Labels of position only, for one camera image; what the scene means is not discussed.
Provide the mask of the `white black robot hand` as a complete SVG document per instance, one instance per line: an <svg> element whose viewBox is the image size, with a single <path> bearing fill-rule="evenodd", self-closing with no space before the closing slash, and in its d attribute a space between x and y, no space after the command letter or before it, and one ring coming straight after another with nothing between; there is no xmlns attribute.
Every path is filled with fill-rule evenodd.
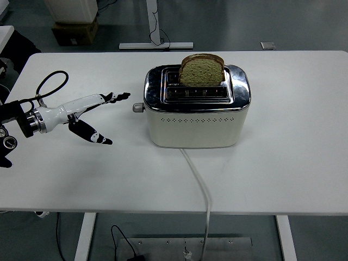
<svg viewBox="0 0 348 261"><path fill-rule="evenodd" d="M116 103L130 97L128 92L94 94L64 103L56 108L38 107L32 113L40 133L51 132L57 125L67 124L69 130L80 138L98 144L112 145L113 142L100 134L79 117L101 105Z"/></svg>

